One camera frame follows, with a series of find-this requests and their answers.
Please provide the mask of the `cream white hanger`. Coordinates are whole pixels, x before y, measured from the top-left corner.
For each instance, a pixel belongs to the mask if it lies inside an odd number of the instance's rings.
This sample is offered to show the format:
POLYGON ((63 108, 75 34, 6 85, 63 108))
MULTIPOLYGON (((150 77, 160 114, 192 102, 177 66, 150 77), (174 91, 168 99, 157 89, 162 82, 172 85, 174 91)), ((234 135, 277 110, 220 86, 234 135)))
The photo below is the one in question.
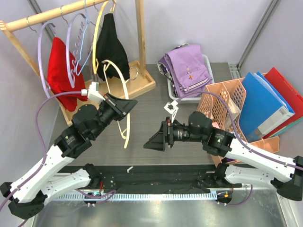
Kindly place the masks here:
MULTIPOLYGON (((106 80, 106 84, 107 84, 107 88, 108 88, 108 92, 110 92, 110 87, 109 87, 109 83, 108 83, 108 80, 107 80, 107 75, 106 75, 106 71, 107 69, 109 68, 109 66, 113 66, 114 69, 116 70, 116 72, 118 73, 120 79, 121 79, 121 82, 122 82, 122 87, 123 87, 123 91, 124 91, 124 95, 125 95, 125 98, 126 99, 129 99, 129 93, 128 93, 128 89, 126 87, 126 81, 124 79, 124 76, 121 72, 121 70, 110 60, 104 60, 101 62, 103 64, 103 73, 105 75, 105 80, 106 80)), ((126 116, 126 129, 122 131, 121 129, 121 126, 120 126, 120 123, 117 122, 118 124, 118 128, 119 128, 119 131, 120 131, 120 134, 121 134, 121 137, 124 139, 124 149, 126 149, 128 147, 128 143, 129 143, 129 139, 130 139, 130 129, 131 129, 131 116, 130 114, 128 113, 127 116, 126 116)))

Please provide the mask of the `lilac plastic hanger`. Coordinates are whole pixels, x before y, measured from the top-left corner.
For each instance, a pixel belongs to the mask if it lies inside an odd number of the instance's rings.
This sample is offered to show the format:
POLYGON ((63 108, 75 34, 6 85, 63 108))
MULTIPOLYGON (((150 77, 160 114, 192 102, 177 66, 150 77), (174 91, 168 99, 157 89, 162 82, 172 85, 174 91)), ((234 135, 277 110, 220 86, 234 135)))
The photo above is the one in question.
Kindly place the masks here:
POLYGON ((77 57, 81 57, 81 43, 83 34, 85 32, 85 26, 87 22, 87 17, 83 13, 77 13, 68 23, 67 35, 66 35, 66 68, 67 68, 67 77, 71 88, 75 88, 76 77, 79 75, 78 70, 78 62, 77 57), (72 29, 74 26, 74 22, 78 19, 82 19, 80 22, 80 26, 78 29, 78 34, 76 37, 76 41, 74 45, 71 44, 72 38, 72 29))

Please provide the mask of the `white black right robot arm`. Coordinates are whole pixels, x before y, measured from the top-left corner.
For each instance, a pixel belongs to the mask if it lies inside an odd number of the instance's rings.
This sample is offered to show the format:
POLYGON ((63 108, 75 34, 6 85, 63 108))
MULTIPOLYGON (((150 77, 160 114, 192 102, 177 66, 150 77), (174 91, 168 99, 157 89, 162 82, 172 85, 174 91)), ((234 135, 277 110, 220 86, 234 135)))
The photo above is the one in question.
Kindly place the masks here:
POLYGON ((289 200, 303 199, 302 156, 284 157, 251 145, 233 133, 214 127, 212 120, 198 111, 189 116, 188 125, 167 117, 143 147, 165 151, 176 141, 200 142, 203 150, 212 156, 239 160, 250 166, 218 164, 213 178, 219 187, 228 183, 251 184, 275 189, 289 200))

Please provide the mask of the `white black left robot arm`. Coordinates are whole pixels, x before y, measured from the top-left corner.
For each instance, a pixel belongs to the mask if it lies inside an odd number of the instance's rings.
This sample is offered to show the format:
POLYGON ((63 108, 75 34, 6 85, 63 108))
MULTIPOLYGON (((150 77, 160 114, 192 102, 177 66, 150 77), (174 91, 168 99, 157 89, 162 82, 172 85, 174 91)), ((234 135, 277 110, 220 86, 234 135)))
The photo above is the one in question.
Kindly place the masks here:
POLYGON ((100 99, 98 107, 86 104, 78 109, 72 117, 71 126, 61 133, 49 150, 43 150, 43 158, 25 175, 15 182, 4 182, 0 186, 12 215, 29 219, 49 202, 71 190, 84 187, 96 189, 100 185, 101 173, 92 164, 86 164, 70 176, 49 181, 89 149, 91 141, 112 121, 124 119, 138 103, 135 99, 121 99, 109 93, 100 99))

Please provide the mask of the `purple camouflage trousers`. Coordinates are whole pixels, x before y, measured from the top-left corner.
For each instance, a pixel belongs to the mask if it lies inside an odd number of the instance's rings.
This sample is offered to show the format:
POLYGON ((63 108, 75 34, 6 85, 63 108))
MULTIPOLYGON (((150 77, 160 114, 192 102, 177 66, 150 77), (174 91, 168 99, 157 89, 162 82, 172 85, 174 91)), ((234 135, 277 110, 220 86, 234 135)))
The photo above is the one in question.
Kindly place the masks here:
POLYGON ((158 69, 159 69, 159 72, 165 76, 170 82, 171 82, 171 85, 172 85, 172 89, 173 89, 173 94, 176 96, 177 93, 176 93, 176 88, 175 88, 175 85, 174 85, 174 81, 173 81, 173 77, 171 75, 171 72, 170 72, 170 69, 169 69, 169 66, 165 60, 164 57, 162 57, 158 63, 157 63, 157 66, 158 66, 158 69))

